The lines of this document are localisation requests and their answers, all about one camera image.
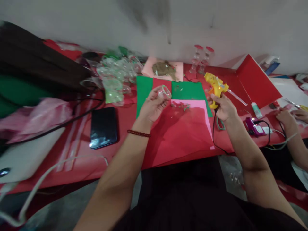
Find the green fabric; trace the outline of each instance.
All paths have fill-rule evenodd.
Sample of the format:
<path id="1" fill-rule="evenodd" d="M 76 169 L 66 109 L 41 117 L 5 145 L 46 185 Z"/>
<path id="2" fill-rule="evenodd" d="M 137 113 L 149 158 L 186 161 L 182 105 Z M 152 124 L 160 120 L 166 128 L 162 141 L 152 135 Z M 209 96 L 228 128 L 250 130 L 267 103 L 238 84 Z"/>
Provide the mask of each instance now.
<path id="1" fill-rule="evenodd" d="M 153 88 L 153 78 L 145 76 L 137 76 L 137 114 L 139 116 L 140 109 Z"/>
<path id="2" fill-rule="evenodd" d="M 14 77 L 0 74 L 0 93 L 7 99 L 24 106 L 35 106 L 42 97 L 54 95 L 32 83 L 22 79 L 23 76 Z M 19 107 L 0 99 L 0 118 L 4 118 L 16 111 Z"/>
<path id="3" fill-rule="evenodd" d="M 172 98 L 183 100 L 205 100 L 209 117 L 213 117 L 200 82 L 172 82 Z"/>

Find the black cable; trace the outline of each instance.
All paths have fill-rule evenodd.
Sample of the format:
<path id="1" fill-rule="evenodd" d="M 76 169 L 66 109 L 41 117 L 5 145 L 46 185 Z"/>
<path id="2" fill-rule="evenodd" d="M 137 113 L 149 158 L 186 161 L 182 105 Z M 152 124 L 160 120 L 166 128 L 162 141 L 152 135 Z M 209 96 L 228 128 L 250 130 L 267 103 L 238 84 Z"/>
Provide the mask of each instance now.
<path id="1" fill-rule="evenodd" d="M 89 94 L 89 97 L 96 91 L 96 89 L 97 89 L 97 87 L 95 87 L 94 89 L 93 89 L 93 91 Z M 86 99 L 75 99 L 75 100 L 80 100 L 74 107 L 73 107 L 73 110 L 72 110 L 72 115 L 75 115 L 75 111 L 76 111 L 76 108 L 77 108 L 77 106 L 79 105 L 79 104 L 81 104 L 84 100 L 87 100 L 88 98 L 86 98 Z"/>
<path id="2" fill-rule="evenodd" d="M 5 97 L 5 96 L 2 95 L 2 94 L 0 94 L 0 98 L 3 99 L 5 102 L 7 102 L 7 103 L 9 103 L 9 104 L 12 104 L 12 105 L 14 105 L 14 106 L 16 106 L 16 107 L 23 107 L 23 105 L 11 101 L 10 99 L 8 99 L 7 97 Z"/>
<path id="3" fill-rule="evenodd" d="M 254 122 L 254 124 L 259 124 L 259 123 L 261 123 L 261 122 L 266 123 L 267 126 L 269 127 L 269 141 L 267 142 L 267 145 L 265 145 L 265 146 L 268 146 L 268 145 L 270 144 L 270 125 L 269 125 L 266 121 L 264 121 L 264 120 L 256 121 L 256 122 Z"/>
<path id="4" fill-rule="evenodd" d="M 221 147 L 217 146 L 217 145 L 215 144 L 215 142 L 214 142 L 214 130 L 215 130 L 216 113 L 217 113 L 217 109 L 215 109 L 214 122 L 213 122 L 213 131 L 212 131 L 213 144 L 214 144 L 217 148 L 220 148 L 221 150 L 223 150 L 227 155 L 230 155 L 228 152 L 226 152 L 226 150 L 224 150 L 224 149 L 222 149 Z"/>
<path id="5" fill-rule="evenodd" d="M 103 92 L 103 90 L 101 90 L 101 92 L 102 92 L 103 98 L 100 100 L 100 103 L 97 104 L 95 107 L 91 108 L 89 111 L 83 113 L 82 115 L 77 116 L 77 117 L 75 117 L 75 118 L 73 118 L 73 119 L 71 119 L 71 120 L 69 120 L 69 121 L 67 121 L 67 122 L 65 122 L 65 123 L 63 123 L 63 124 L 60 124 L 59 126 L 53 128 L 53 129 L 50 129 L 49 131 L 46 131 L 46 132 L 44 132 L 44 133 L 42 133 L 42 134 L 40 134 L 40 135 L 37 135 L 37 136 L 32 137 L 32 138 L 27 139 L 27 140 L 15 142 L 15 143 L 5 144 L 5 146 L 11 146 L 11 145 L 13 145 L 13 144 L 21 144 L 21 143 L 25 143 L 25 142 L 28 142 L 28 141 L 32 141 L 32 140 L 38 139 L 38 138 L 40 138 L 40 137 L 43 137 L 43 136 L 45 136 L 45 135 L 47 135 L 47 134 L 49 134 L 49 133 L 52 133 L 52 132 L 54 132 L 54 131 L 56 131 L 56 130 L 62 128 L 62 127 L 65 127 L 65 126 L 67 126 L 68 124 L 70 124 L 70 123 L 72 123 L 72 122 L 74 122 L 74 121 L 76 121 L 76 120 L 78 120 L 78 119 L 84 117 L 85 115 L 91 113 L 92 111 L 94 111 L 95 109 L 97 109 L 98 107 L 100 107 L 100 106 L 104 103 L 104 101 L 105 101 L 105 93 Z"/>
<path id="6" fill-rule="evenodd" d="M 286 138 L 286 140 L 287 140 L 286 132 L 285 132 L 285 130 L 283 129 L 282 123 L 279 122 L 279 125 L 280 125 L 280 127 L 281 127 L 281 129 L 282 129 L 283 135 L 285 136 L 285 138 Z"/>

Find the white cable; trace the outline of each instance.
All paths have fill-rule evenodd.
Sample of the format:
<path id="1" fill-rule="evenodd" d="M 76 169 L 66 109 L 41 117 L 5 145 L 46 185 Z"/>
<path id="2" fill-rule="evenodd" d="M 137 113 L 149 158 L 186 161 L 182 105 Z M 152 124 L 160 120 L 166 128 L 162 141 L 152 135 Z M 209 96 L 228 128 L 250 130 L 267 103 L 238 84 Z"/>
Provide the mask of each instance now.
<path id="1" fill-rule="evenodd" d="M 281 131 L 278 131 L 276 129 L 272 129 L 273 131 L 276 131 L 276 132 L 279 132 L 281 135 L 283 135 L 283 137 L 285 137 L 285 135 L 281 132 Z"/>
<path id="2" fill-rule="evenodd" d="M 25 222 L 26 222 L 26 211 L 36 193 L 36 191 L 39 189 L 40 185 L 42 184 L 42 182 L 45 180 L 46 176 L 55 168 L 57 167 L 58 165 L 60 164 L 63 164 L 64 162 L 67 162 L 67 161 L 70 161 L 70 160 L 74 160 L 74 159 L 78 159 L 78 158 L 82 158 L 82 157 L 91 157 L 91 156 L 99 156 L 99 157 L 102 157 L 105 159 L 105 162 L 106 162 L 106 165 L 108 166 L 108 161 L 107 159 L 102 156 L 102 155 L 97 155 L 97 154 L 91 154 L 91 155 L 85 155 L 85 156 L 77 156 L 77 157 L 73 157 L 73 158 L 69 158 L 69 159 L 66 159 L 66 160 L 63 160 L 55 165 L 53 165 L 50 169 L 48 169 L 41 177 L 40 179 L 37 181 L 37 183 L 35 184 L 35 186 L 33 187 L 32 191 L 30 192 L 29 196 L 27 197 L 25 203 L 23 204 L 23 207 L 21 208 L 20 212 L 19 212 L 19 216 L 18 216 L 18 219 L 19 220 L 15 220 L 14 218 L 12 218 L 10 215 L 0 211 L 0 218 L 2 218 L 3 220 L 5 220 L 6 222 L 8 222 L 10 225 L 14 226 L 14 227 L 18 227 L 18 226 L 21 226 L 23 225 Z M 3 199 L 6 195 L 6 193 L 8 193 L 9 191 L 7 192 L 4 192 L 0 198 Z"/>
<path id="3" fill-rule="evenodd" d="M 289 141 L 290 139 L 292 139 L 292 138 L 293 138 L 294 136 L 296 136 L 296 135 L 297 135 L 297 133 L 291 135 L 289 138 L 287 138 L 287 139 L 286 139 L 284 142 L 282 142 L 282 143 L 272 144 L 272 145 L 281 145 L 281 144 L 283 144 L 280 148 L 277 148 L 277 149 L 272 149 L 272 148 L 269 148 L 269 147 L 265 147 L 265 148 L 270 149 L 270 150 L 274 150 L 274 151 L 281 150 L 281 149 L 283 149 L 283 148 L 287 145 L 288 141 Z"/>
<path id="4" fill-rule="evenodd" d="M 12 191 L 18 185 L 18 183 L 19 182 L 10 182 L 2 186 L 2 188 L 0 189 L 0 203 L 6 196 L 6 194 Z"/>

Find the black smartphone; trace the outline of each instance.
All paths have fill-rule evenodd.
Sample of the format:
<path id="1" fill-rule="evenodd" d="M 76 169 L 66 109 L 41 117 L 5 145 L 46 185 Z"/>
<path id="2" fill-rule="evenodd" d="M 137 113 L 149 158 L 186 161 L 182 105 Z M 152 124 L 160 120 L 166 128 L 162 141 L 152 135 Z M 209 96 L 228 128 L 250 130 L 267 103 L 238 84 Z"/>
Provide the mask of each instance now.
<path id="1" fill-rule="evenodd" d="M 97 149 L 118 140 L 116 109 L 107 107 L 92 112 L 90 148 Z"/>

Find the black bag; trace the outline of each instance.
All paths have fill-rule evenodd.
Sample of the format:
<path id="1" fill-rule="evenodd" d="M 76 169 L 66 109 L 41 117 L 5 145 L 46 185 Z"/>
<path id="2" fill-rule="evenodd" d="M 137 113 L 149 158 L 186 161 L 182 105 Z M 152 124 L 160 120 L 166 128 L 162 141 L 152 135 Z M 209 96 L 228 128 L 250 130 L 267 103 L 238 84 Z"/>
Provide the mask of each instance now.
<path id="1" fill-rule="evenodd" d="M 19 26 L 0 21 L 0 71 L 27 73 L 23 78 L 53 92 L 86 92 L 79 82 L 90 77 L 90 71 L 43 41 Z"/>

